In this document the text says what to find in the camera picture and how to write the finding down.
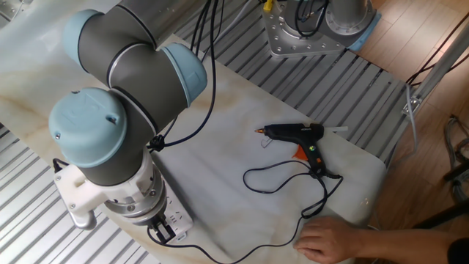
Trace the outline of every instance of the black cable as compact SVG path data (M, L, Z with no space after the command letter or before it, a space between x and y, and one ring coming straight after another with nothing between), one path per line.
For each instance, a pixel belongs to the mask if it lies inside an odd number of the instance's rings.
M212 0L207 0L207 3L209 6L211 2ZM199 41L197 42L197 48L196 48L196 56L199 56L200 43L202 42L202 35L204 34L204 26L205 26L205 21L207 20L208 11L209 11L209 8L205 10L204 17L202 18L202 25L200 26L200 33L199 33ZM213 20L213 16L214 16L214 12L212 10L212 17L210 18L210 20Z
M218 25L218 33L217 33L217 36L215 37L215 40L214 42L218 39L218 37L220 37L220 33L221 33L221 24L223 23L223 12L224 12L224 9L225 9L225 0L223 0L221 2L221 17L220 17L220 25ZM205 57L207 56L209 50L211 49L211 47L209 46L208 49L205 51L205 54L204 56L202 57L202 63L204 62L205 60Z
M167 137L169 132L171 131L171 129L173 129L174 127L174 124L176 123L176 120L177 120L177 117L173 119L173 122L171 123L171 125L169 126L168 130L164 133L163 137Z
M52 159L52 164L53 164L53 173L60 172L62 168L60 167L59 164L62 164L64 166L68 166L69 164L65 161L61 161L58 158Z
M191 51L193 51L193 47L194 47L195 44L196 44L197 31L199 30L200 22L202 21L202 18L203 18L203 16L204 16L204 13L205 13L206 10L208 10L209 8L210 8L210 3L209 3L209 1L207 1L207 3L205 3L204 7L202 8L202 11L200 12L199 18L197 19L197 23L196 23L196 28L195 28L194 31L193 31L192 42L191 42Z
M325 12L326 12L326 9L328 8L328 5L329 5L329 0L325 0L325 3L317 10L317 12L319 12L321 10L321 15L318 18L317 26L309 34L304 34L301 31L300 27L298 26L298 21L302 21L300 19L300 8L301 8L301 5L303 4L303 2L304 2L304 0L300 0L298 2L298 6L297 6L296 12L295 12L295 26L296 26L296 29L297 29L297 31L298 31L298 33L300 34L301 37L312 37L317 33L317 31L321 27L322 22L324 21Z
M218 6L218 0L215 0L213 2L212 17L210 19L210 47L211 47L210 53L211 53L211 57L212 57L211 59L212 59L212 72L213 72L213 74L212 74L212 77L213 77L213 91L212 91L212 101L210 102L210 107L209 107L207 116L205 117L202 124L192 134L190 134L189 136L186 136L183 139L177 140L175 142L164 144L165 147L175 146L177 144L181 144L183 142L186 142L189 139L192 139L196 134L198 134L204 128L205 124L207 124L207 121L209 120L210 116L212 115L213 107L215 106L215 97L216 97L216 90L217 90L215 52L214 52L214 48L213 48L214 42L215 42L215 39L214 39L214 31L215 30L214 30L214 28L215 28L215 15L216 15L217 6Z
M215 31L214 30L214 28L215 28L215 15L216 15L216 7L218 6L218 1L219 0L214 1L214 4L213 4L214 6L213 6L213 9L212 9L212 17L210 18L210 50L211 50L211 54L212 54L213 92L212 92L212 101L210 103L210 107L209 107L209 111L207 113L207 116L205 117L202 124L189 136L186 136L185 138L177 140L175 142L165 143L165 138L168 136L169 131L174 127L174 124L176 123L176 119L177 119L177 117L176 117L172 121L171 125L169 126L168 130L165 132L164 135L158 135L150 141L149 146L147 146L147 148L150 149L150 153L152 153L153 151L161 151L162 149L164 149L164 147L175 146L177 144L186 142L189 139L192 139L196 134L198 134L203 129L203 127L205 126L205 124L207 123L207 121L209 120L209 118L210 118L210 116L213 112L213 107L215 105L215 96L216 96L216 68L215 68L215 54L214 54L214 51L213 51L213 46L215 45L214 44L215 39L214 39L213 33ZM202 9L201 14L199 16L199 19L197 21L196 30L194 31L194 35L193 35L193 38L192 38L193 41L195 41L195 39L196 39L195 36L196 36L196 33L197 33L197 29L199 28L200 22L202 20L204 20L204 17L207 16L207 12L210 8L209 3L211 3L211 0L207 0L207 3L208 4L204 5L204 8ZM224 0L222 1L221 20L220 20L220 26L219 26L219 29L218 29L217 37L219 36L220 31L221 31L221 22L223 21L223 12L224 12ZM199 36L202 35L202 32L203 32L203 26L201 27L201 32L200 32ZM199 37L199 42L197 43L196 54L198 52L200 42L201 42L201 38Z
M200 250L200 252L202 252L205 256L207 256L214 263L217 263L217 264L237 264L237 263L240 263L241 261L245 260L247 257L249 257L257 249L261 249L263 247L282 247L282 246L286 246L289 243L291 243L293 241L293 239L295 239L296 234L298 233L298 227L300 226L301 219L302 219L302 217L300 217L298 219L298 223L296 224L296 228L295 228L295 233L293 234L292 238L288 242L280 244L280 245L260 245L260 246L257 246L254 249L252 249L248 254L246 254L244 257L240 258L239 260L237 260L233 263L218 262L216 259L214 259L212 256L210 256L210 254L208 254L208 252L206 252L205 249L203 249L202 247L197 246L197 245L170 245L170 244L163 245L160 241L158 241L158 239L153 238L152 234L150 233L150 228L149 227L147 228L147 234L153 242L155 242L156 244L158 244L160 246L165 246L165 247L169 247L169 248L173 248L173 249L189 249L189 248L198 249L198 250Z
M319 214L321 212L321 210L324 208L325 206L325 203L327 202L328 198L336 191L336 189L341 185L342 181L344 180L344 177L342 177L341 175L332 175L330 173L326 173L325 176L326 177L329 177L331 179L339 179L339 182L336 184L336 186L334 186L334 188L332 189L332 191L330 191L328 193L328 190L324 184L324 181L322 180L321 177L318 177L312 173L298 173L296 175L293 175L291 177L289 177L287 180L285 180L281 185L280 187L278 187L275 191L263 191L263 190L257 190L255 188L252 188L250 187L246 180L245 180L245 177L246 175L249 173L249 172L259 172L259 171L264 171L264 170L267 170L267 169L272 169L272 168L275 168L277 166L280 166L280 165L283 165L283 164L288 164L288 163L299 163L299 164L302 164L304 165L309 171L311 171L311 168L306 165L305 163L303 162L300 162L300 161L283 161L283 162L280 162L280 163L277 163L277 164L274 164L274 165L270 165L270 166L266 166L266 167L263 167L263 168L257 168L257 169L249 169L247 170L244 175L243 175L243 182L244 182L244 185L251 191L254 191L256 193L259 193L259 194L274 194L276 193L277 191L279 191L280 189L282 189L291 179L293 179L294 177L297 177L297 176L300 176L300 175L308 175L308 176L311 176L312 178L318 180L322 186L322 188L324 189L324 196L323 198L319 201L319 202L316 202L315 204L311 205L311 206L308 206L307 208L303 209L301 211L301 217L298 219L298 222L296 224L296 228L295 228L295 232L293 233L293 236L292 238L290 238L286 243L283 243L283 244L279 244L279 245L270 245L270 244L264 244L264 245L260 245L260 246L257 246L255 248L253 248L248 254L246 254L244 257L241 257L239 260L233 262L233 263L221 263L221 262L218 262L217 260L215 260L210 254L208 254L207 251L205 251L205 249L203 249L202 247L200 246L197 246L197 245L170 245L170 244L163 244L161 243L158 239L154 238L150 232L150 227L147 228L147 234L149 236L149 238L155 242L156 244L160 245L160 246L165 246L165 247L169 247L169 248L173 248L173 249L187 249L187 248L193 248L193 249L198 249L200 252L202 252L205 256L207 256L210 260L212 260L214 263L217 263L217 264L237 264L237 263L240 263L241 261L243 261L244 259L246 259L247 257L249 257L252 253L254 253L257 249L261 249L263 247L282 247L282 246L286 246L288 245L289 243L291 243L297 233L298 233L298 228L300 226L300 223L301 223L301 219L310 219L311 217L313 216L316 216L317 214ZM308 210L311 210L315 207L317 207L318 205L321 205L319 208L317 208L313 213L309 213L307 214L306 211Z
M306 14L306 10L308 9L308 4L311 3L311 6L309 7L309 13ZM303 8L303 12L301 13L301 22L304 23L308 20L309 16L311 15L311 13L313 12L313 4L314 4L314 0L311 0L311 1L307 1L306 4L305 4L305 8Z
M424 66L422 66L422 68L417 72L415 73L414 75L412 75L407 81L406 83L407 84L410 84L412 85L412 83L417 79L417 77L427 71L427 70L430 70L432 69L436 64L433 64L432 66L430 67L426 67L431 61L433 58L435 58L435 56L437 56L438 52L440 52L440 50L443 48L443 46L448 42L448 40L451 38L451 36L456 32L456 30L464 23L464 21L466 19L469 18L469 12L464 16L464 18L462 18L462 20L454 27L454 29L449 33L449 35L446 37L446 39L441 43L441 45L437 48L437 50L433 53L433 55L425 62Z
M449 73L449 72L451 72L452 70L454 70L456 67L460 66L460 65L461 65L466 59L468 59L468 58L469 58L469 54L466 55L466 56L464 56L464 58L462 58L460 61L458 61L458 63L456 63L455 65L453 65L453 67L449 68L449 70L448 70L446 73ZM436 65L436 63L433 64L432 66L429 66L429 67L425 68L424 71L432 69L435 65ZM418 83L416 83L416 84L412 84L412 86L417 86L417 85L420 85L420 84L422 84L422 82L418 82Z

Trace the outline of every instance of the power cord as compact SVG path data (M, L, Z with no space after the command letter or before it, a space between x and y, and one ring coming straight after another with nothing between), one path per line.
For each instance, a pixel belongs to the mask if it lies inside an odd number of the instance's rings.
M298 24L298 21L301 21L301 23L305 23L311 17L311 15L307 19L305 19L304 16L300 17L300 9L301 9L301 5L303 4L304 1L305 0L300 0L298 2L298 6L296 7L295 26L296 26L296 29L297 29L297 31L298 31L298 33L300 34L301 37L312 37L317 33L317 31L321 27L322 22L324 21L325 12L326 12L326 9L328 8L328 5L329 5L329 0L325 0L325 3L318 10L316 10L316 12L319 12L321 10L321 14L318 18L316 27L309 34L305 34L304 32L302 32L300 27L299 27L299 24ZM314 3L314 0L311 0L311 11L312 11L312 8L313 8L313 3Z
M283 164L289 164L289 163L298 163L298 164L302 164L303 166L305 166L309 172L304 172L304 173L298 173L296 175L293 175L291 177L289 177L287 180L285 180L276 190L274 191L266 191L266 190L257 190L255 188L252 188L250 187L247 182L246 182L246 176L250 173L250 172L259 172L259 171L265 171L267 169L272 169L272 168L275 168L277 166L280 166L280 165L283 165ZM244 185L246 186L246 188L248 188L249 190L251 191L254 191L256 193L259 193L259 194L274 194L276 193L277 191L280 191L280 189L282 189L289 181L291 181L293 178L297 177L297 176L301 176L301 175L308 175L308 176L311 176L313 179L315 180L318 180L322 186L322 188L324 189L324 196L323 198L319 201L319 202L316 202L315 204L311 205L311 206L308 206L307 208L303 209L301 211L301 217L298 219L298 222L296 224L296 228L295 228L295 232L293 233L293 236L292 238L290 238L286 243L283 243L283 244L279 244L279 245L271 245L271 244L264 244L264 245L260 245L260 246L257 246L255 247L254 249L252 249L248 254L246 254L244 257L241 257L239 260L233 262L233 263L221 263L217 260L215 260L207 251L205 251L205 249L203 249L202 247L200 246L197 246L197 245L170 245L170 244L163 244L161 243L158 239L154 238L152 233L151 233L151 229L150 227L147 228L147 234L149 236L149 238L155 242L156 244L160 245L160 246L165 246L165 247L168 247L168 248L173 248L173 249L187 249L187 248L193 248L193 249L198 249L200 252L202 252L205 256L207 256L210 260L212 260L214 263L217 263L217 264L237 264L237 263L240 263L241 261L243 261L244 259L246 259L247 257L249 257L252 253L254 253L257 249L261 249L263 247L282 247L282 246L286 246L288 245L289 243L291 243L297 233L298 233L298 228L300 226L300 223L301 223L301 219L310 219L311 217L313 216L316 216L317 214L319 214L322 209L324 208L325 206L325 203L327 202L328 198L336 191L336 189L341 185L342 181L344 180L344 177L342 177L341 175L333 175L331 173L326 173L325 176L326 177L329 177L331 179L337 179L339 180L339 182L336 184L336 186L334 186L334 188L332 189L332 191L330 191L328 193L328 190L324 184L324 181L322 180L322 178L320 176L317 176L315 175L314 173L311 172L311 168L301 162L301 161L283 161L283 162L280 162L280 163L277 163L277 164L274 164L274 165L271 165L271 166L266 166L266 167L263 167L263 168L257 168L257 169L249 169L247 170L244 175L243 175L243 182L244 182ZM314 212L312 213L306 213L307 211L311 210L311 209L314 209L316 208L318 205L320 205Z

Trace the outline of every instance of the wire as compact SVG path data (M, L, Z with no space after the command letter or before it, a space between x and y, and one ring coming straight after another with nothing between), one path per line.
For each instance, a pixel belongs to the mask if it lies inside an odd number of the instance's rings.
M466 19L469 18L469 12L464 16L464 18L461 19L461 21L454 27L454 29L449 33L449 35L446 37L446 39L441 43L441 45L437 48L437 50L433 53L433 55L425 62L424 66L422 66L422 68L417 72L415 73L414 75L412 75L407 81L406 83L408 84L411 84L415 81L415 79L423 72L427 71L427 70L430 70L432 69L436 64L433 64L432 66L430 67L426 67L431 61L433 58L435 58L435 56L437 56L438 52L440 52L440 50L444 47L444 45L449 41L449 39L451 38L451 36L456 32L456 30L464 23L464 21Z
M59 164L62 164L64 166L68 166L69 164L65 161L61 161L58 158L52 159L52 164L53 164L53 173L60 172L62 168L60 167Z
M209 6L210 6L211 1L212 0L207 0L207 3L208 3ZM202 42L202 35L204 34L204 26L205 26L205 21L207 20L208 11L209 11L209 9L207 8L205 10L204 17L202 18L202 25L200 26L200 33L199 33L199 41L197 42L197 48L196 48L196 56L199 56L200 43Z
M240 21L241 21L241 18L243 18L245 12L248 10L249 8L249 4L252 2L253 0L248 0L243 8L241 9L241 11L237 14L236 18L234 18L234 20L220 33L216 38L215 38L215 43L213 44L214 46L217 45L217 43L222 39L224 38ZM205 54L204 56L202 57L202 62L204 62L205 60L205 57L208 55L209 53L209 50L211 49L211 47L209 47L206 51L205 51Z
M328 5L329 5L329 0L325 0L325 3L317 10L317 12L319 12L319 10L321 10L321 14L318 18L318 21L317 21L317 25L316 27L314 28L314 30L309 33L309 34L304 34L300 27L298 26L298 21L302 21L302 22L305 22L303 21L301 18L300 18L300 8L301 8L301 5L303 4L305 0L300 0L298 2L298 6L296 8L296 12L295 12L295 27L296 27L296 30L298 31L298 33L300 34L301 37L312 37L314 36L317 31L320 29L321 27L321 24L322 22L324 21L324 17L325 17L325 11L326 9L328 8Z
M448 70L446 73L449 73L449 72L451 72L452 70L454 70L456 67L460 66L460 65L461 65L463 62L465 62L465 60L468 59L468 58L469 58L469 54L466 55L466 56L464 56L464 58L462 58L460 61L458 61L458 63L456 63L455 65L453 65L453 67L449 68L449 70ZM429 66L429 67L425 68L424 71L429 70L429 69L432 69L435 65L436 65L436 63L433 64L432 66ZM414 86L418 86L418 85L420 85L420 84L422 84L422 82L418 82L418 83L416 83L416 84L412 84L412 86L414 87Z
M297 177L297 176L300 176L300 175L308 175L308 176L311 176L312 178L318 180L321 184L321 186L323 187L324 189L324 196L323 198L319 201L319 202L316 202L315 204L303 209L301 211L301 217L298 219L298 222L296 224L296 228L295 228L295 232L293 233L293 236L292 238L290 238L286 243L283 243L283 244L279 244L279 245L270 245L270 244L264 244L264 245L260 245L260 246L257 246L255 248L253 248L250 252L248 252L248 254L246 254L244 257L241 257L239 260L236 260L234 261L233 263L230 263L230 264L237 264L237 263L240 263L241 261L245 260L247 257L249 257L251 254L253 254L257 249L261 249L263 247L282 247L282 246L286 246L288 245L289 243L291 243L297 233L298 233L298 228L300 227L300 223L301 223L301 219L310 219L311 217L313 216L316 216L318 213L321 212L321 210L324 208L325 206L325 203L327 202L327 199L328 197L330 197L335 191L336 189L341 185L342 181L344 180L344 177L342 177L341 175L332 175L330 173L326 173L325 176L326 177L330 177L332 179L339 179L339 182L336 184L336 186L334 186L334 188L332 189L332 191L330 191L328 193L328 190L324 184L324 181L322 181L321 177L318 177L312 173L298 173L296 175L293 175L291 177L289 177L286 181L284 181L280 187L278 187L275 191L263 191L263 190L257 190L255 188L252 188L250 187L245 178L246 178L246 175L249 174L249 172L258 172L258 171L264 171L264 170L267 170L267 169L272 169L272 168L275 168L277 166L280 166L280 165L283 165L283 164L288 164L288 163L299 163L299 164L302 164L304 165L308 170L311 170L311 168L306 165L305 163L303 162L300 162L300 161L283 161L283 162L280 162L280 163L277 163L277 164L274 164L274 165L270 165L270 166L266 166L266 167L263 167L263 168L257 168L257 169L249 169L248 171L246 171L243 175L243 182L244 182L244 185L251 191L255 191L256 193L259 193L259 194L274 194L276 193L277 191L279 191L280 189L282 189L291 179L293 179L294 177ZM306 214L306 211L308 210L311 210L312 208L315 208L317 207L318 205L321 205L319 208L317 208L313 213L310 213L310 214ZM154 238L151 231L150 231L150 227L148 226L147 228L147 234L149 236L149 238L155 242L156 244L160 245L160 246L165 246L165 247L168 247L168 248L173 248L173 249L187 249L187 248L193 248L193 249L198 249L200 252L202 252L205 256L207 256L210 260L212 260L214 263L217 263L217 264L228 264L228 263L221 263L221 262L218 262L217 260L215 260L207 251L205 251L205 249L203 249L202 247L200 246L197 246L197 245L170 245L170 244L163 244L161 243L158 239Z
M210 7L210 3L209 1L207 1L207 3L205 3L204 7L202 8L202 11L200 12L199 18L197 19L196 28L194 29L193 35L192 35L191 51L193 51L193 47L196 44L197 31L199 30L200 22L202 21L204 13L206 12L206 10L209 9L209 7Z
M211 55L212 55L212 77L213 77L213 91L212 91L212 100L210 102L210 107L209 107L209 110L208 110L208 113L207 113L207 116L204 118L204 121L202 122L202 124L192 133L190 134L189 136L186 136L185 138L183 139L179 139L175 142L170 142L170 143L165 143L165 138L168 136L168 133L169 131L174 127L174 124L176 122L176 119L177 117L172 121L172 124L169 126L168 130L165 132L164 135L158 135L156 136L155 138L153 138L150 143L149 143L149 146L147 146L148 149L150 149L150 152L152 153L153 151L161 151L162 149L164 149L165 147L172 147L172 146L175 146L177 144L181 144L183 142L186 142L188 141L189 139L192 139L196 134L198 134L203 128L204 126L207 124L210 116L212 115L212 112L213 112L213 108L215 106L215 98L216 98L216 90L217 90L217 82L216 82L216 64L215 64L215 54L214 54L214 49L213 49L213 46L214 46L214 42L215 42L215 38L214 38L214 31L215 31L215 16L216 16L216 11L217 11L217 6L218 6L218 2L219 0L215 0L213 2L213 8L212 8L212 17L210 18L210 51L211 51ZM196 24L196 29L194 30L194 35L193 35L193 41L195 41L196 37L194 37L196 35L196 32L197 32L197 28L198 28L198 24L200 24L200 21L204 21L204 17L207 16L207 12L210 8L210 3L211 3L211 0L207 0L207 3L208 4L205 4L204 8L202 9L202 12L199 16L199 19L197 21L197 24ZM201 26L201 32L199 34L199 36L202 35L202 32L203 32L203 25ZM201 38L199 37L199 42L197 44L197 50L196 50L196 54L198 53L198 50L199 50L199 46L200 46L200 42L201 42Z
M165 144L165 147L175 146L177 144L181 144L183 142L186 142L189 139L192 139L196 134L198 134L204 128L205 124L207 124L207 121L209 120L210 116L212 115L213 107L215 106L215 97L216 97L216 90L217 90L215 54L214 54L214 51L213 51L213 45L214 45L214 42L215 42L214 41L214 39L215 39L215 36L214 36L214 31L215 30L214 30L214 28L215 28L215 15L216 15L216 11L217 11L217 6L218 6L218 0L215 0L213 2L212 17L210 19L210 47L212 47L210 49L210 51L211 51L210 53L212 55L213 91L212 91L212 101L210 102L210 107L209 107L207 116L205 117L202 124L191 135L186 136L185 138L177 140L175 142Z

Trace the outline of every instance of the metal base plate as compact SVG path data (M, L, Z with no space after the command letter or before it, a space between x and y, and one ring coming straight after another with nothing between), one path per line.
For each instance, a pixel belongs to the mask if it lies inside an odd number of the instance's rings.
M326 54L340 54L345 47L320 33L312 38L299 38L282 18L282 6L273 5L271 11L262 11L265 28L272 54L279 57L301 57Z

